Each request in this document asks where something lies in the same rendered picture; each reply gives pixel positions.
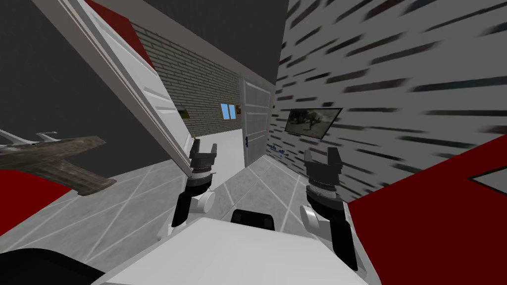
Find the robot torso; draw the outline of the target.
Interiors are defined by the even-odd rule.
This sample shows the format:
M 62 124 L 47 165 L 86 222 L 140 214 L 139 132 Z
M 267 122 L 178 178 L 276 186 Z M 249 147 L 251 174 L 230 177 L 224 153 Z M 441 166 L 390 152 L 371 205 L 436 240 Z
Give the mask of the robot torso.
M 92 285 L 381 285 L 359 239 L 353 271 L 317 238 L 198 218 Z

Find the blue window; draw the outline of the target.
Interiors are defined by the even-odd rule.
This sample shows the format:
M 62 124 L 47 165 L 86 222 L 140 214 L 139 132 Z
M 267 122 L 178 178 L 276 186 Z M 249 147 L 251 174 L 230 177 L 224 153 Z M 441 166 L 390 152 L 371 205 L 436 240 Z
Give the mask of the blue window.
M 223 120 L 237 120 L 237 106 L 233 104 L 220 104 Z

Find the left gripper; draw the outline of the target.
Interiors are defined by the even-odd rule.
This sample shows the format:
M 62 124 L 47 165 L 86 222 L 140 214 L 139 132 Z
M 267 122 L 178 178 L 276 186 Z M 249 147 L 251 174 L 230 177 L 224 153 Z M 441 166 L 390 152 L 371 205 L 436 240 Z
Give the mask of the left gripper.
M 210 153 L 199 152 L 200 140 L 194 139 L 190 150 L 190 167 L 192 173 L 203 173 L 211 170 L 217 156 L 217 144 L 214 143 Z

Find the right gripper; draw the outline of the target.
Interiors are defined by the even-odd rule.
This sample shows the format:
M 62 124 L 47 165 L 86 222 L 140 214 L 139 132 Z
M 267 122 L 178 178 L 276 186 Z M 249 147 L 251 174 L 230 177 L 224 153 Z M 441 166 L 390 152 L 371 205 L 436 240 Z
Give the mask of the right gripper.
M 328 147 L 328 164 L 314 162 L 310 149 L 304 151 L 304 166 L 311 185 L 334 188 L 340 184 L 343 164 L 337 147 Z

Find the small white panelled door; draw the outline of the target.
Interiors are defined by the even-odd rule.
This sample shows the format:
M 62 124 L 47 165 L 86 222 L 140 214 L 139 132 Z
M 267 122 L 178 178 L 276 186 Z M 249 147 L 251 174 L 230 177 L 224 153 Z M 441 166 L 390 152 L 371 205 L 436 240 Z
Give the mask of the small white panelled door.
M 244 164 L 249 167 L 266 154 L 272 94 L 268 88 L 240 79 Z

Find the dark framed wall picture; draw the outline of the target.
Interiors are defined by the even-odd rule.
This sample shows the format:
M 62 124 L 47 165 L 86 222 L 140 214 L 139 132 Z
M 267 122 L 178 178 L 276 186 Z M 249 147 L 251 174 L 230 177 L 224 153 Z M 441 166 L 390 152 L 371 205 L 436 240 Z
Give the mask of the dark framed wall picture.
M 314 139 L 322 139 L 341 111 L 342 108 L 291 109 L 284 131 Z

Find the large white panelled door leaf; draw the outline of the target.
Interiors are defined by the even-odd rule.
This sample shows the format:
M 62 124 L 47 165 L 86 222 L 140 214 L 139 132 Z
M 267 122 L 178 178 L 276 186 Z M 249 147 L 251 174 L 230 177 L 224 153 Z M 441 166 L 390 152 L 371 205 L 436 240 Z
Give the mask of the large white panelled door leaf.
M 191 176 L 188 152 L 193 139 L 156 71 L 85 0 L 63 3 L 126 88 L 118 98 Z

